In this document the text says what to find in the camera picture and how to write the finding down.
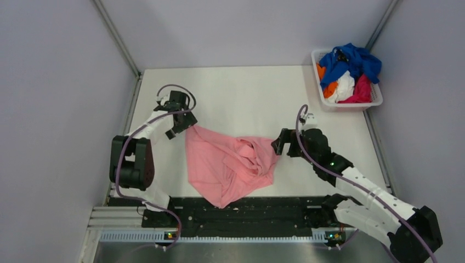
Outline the pink t-shirt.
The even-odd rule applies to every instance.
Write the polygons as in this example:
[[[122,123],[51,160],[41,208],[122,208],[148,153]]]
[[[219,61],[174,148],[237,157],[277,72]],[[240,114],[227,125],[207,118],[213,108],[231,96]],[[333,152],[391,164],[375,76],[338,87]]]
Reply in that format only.
[[[268,138],[232,137],[195,125],[185,134],[188,182],[223,209],[273,184],[279,156],[271,143]]]

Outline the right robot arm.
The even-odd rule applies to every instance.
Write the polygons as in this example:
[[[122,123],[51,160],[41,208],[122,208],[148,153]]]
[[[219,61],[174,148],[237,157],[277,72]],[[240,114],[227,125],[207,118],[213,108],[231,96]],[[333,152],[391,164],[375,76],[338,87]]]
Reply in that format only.
[[[342,192],[323,204],[325,224],[356,227],[384,245],[397,262],[437,262],[434,253],[443,239],[433,210],[410,205],[373,183],[331,150],[320,129],[283,129],[271,145],[281,155],[285,144],[290,145],[289,157],[305,159],[321,180]]]

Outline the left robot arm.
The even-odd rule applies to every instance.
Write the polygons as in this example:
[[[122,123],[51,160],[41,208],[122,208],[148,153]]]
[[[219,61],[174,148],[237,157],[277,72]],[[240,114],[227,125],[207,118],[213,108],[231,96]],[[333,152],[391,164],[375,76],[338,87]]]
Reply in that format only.
[[[169,194],[155,182],[154,146],[161,138],[171,140],[196,124],[192,112],[196,104],[187,90],[158,95],[147,120],[111,142],[109,179],[116,196],[140,201],[155,211],[155,220],[165,227],[175,222],[176,212],[168,206]]]

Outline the orange t-shirt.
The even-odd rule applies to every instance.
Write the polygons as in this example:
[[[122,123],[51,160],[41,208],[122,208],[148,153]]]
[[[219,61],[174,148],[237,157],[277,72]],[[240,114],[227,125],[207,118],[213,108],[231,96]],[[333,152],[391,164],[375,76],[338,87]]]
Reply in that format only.
[[[320,83],[322,83],[322,79],[326,72],[326,67],[321,67],[320,64],[316,64],[316,67],[317,67],[317,73],[320,79]],[[329,97],[331,97],[335,93],[337,87],[338,87],[338,82],[334,81],[330,83],[326,88],[324,88],[322,90],[324,98],[328,99]]]

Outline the white t-shirt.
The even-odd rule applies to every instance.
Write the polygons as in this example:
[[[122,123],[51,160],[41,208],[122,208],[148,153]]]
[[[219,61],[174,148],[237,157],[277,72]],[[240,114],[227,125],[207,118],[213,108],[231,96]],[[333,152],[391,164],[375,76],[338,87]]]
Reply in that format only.
[[[355,79],[346,71],[338,80],[333,94],[326,98],[330,103],[338,103],[351,97],[355,89]]]

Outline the magenta t-shirt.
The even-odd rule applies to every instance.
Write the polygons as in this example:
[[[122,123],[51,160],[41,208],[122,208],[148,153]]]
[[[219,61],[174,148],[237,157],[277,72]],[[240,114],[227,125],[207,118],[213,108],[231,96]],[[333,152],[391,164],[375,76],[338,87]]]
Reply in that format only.
[[[339,104],[364,104],[371,103],[372,82],[363,74],[356,82],[352,96],[339,101]]]

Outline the white plastic laundry basket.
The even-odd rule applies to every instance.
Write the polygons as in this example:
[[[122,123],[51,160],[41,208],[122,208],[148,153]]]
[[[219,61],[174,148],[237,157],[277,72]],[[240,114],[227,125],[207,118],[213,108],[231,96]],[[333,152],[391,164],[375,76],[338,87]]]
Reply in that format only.
[[[317,73],[316,64],[327,53],[331,52],[331,48],[315,49],[311,52],[311,61],[314,69],[315,81],[317,86],[318,100],[323,111],[325,112],[360,112],[370,107],[379,106],[383,102],[383,96],[378,84],[371,84],[371,99],[370,103],[354,103],[354,104],[335,104],[326,101],[320,85],[319,75]]]

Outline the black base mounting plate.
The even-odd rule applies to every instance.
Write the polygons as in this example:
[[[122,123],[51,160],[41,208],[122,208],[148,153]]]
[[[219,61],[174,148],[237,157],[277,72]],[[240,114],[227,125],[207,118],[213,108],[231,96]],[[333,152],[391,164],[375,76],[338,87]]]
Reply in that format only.
[[[110,198],[111,207],[135,208],[142,228],[181,227],[181,236],[225,238],[310,237],[317,230],[357,229],[336,218],[336,207],[350,197],[245,197],[217,208],[202,197],[172,197],[167,212],[151,211],[141,201]]]

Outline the blue t-shirt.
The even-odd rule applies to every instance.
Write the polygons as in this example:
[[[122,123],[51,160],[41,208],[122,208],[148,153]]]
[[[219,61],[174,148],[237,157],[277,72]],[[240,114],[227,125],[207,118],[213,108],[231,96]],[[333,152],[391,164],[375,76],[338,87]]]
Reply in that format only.
[[[382,62],[377,57],[351,43],[334,47],[320,59],[319,65],[326,69],[320,80],[321,89],[340,79],[346,72],[355,80],[365,75],[373,84],[378,84],[382,69]]]

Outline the aluminium front rail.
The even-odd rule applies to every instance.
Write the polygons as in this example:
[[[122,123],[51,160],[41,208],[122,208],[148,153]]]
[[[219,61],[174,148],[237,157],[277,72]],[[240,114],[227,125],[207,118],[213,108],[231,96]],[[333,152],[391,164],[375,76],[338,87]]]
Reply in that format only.
[[[331,247],[344,243],[352,230],[317,230],[310,237],[281,238],[225,238],[181,236],[181,227],[142,228],[138,224],[141,217],[131,207],[96,207],[93,209],[89,226],[103,230],[103,241],[143,242],[153,241],[161,244],[172,243],[177,239],[181,243],[323,243]]]

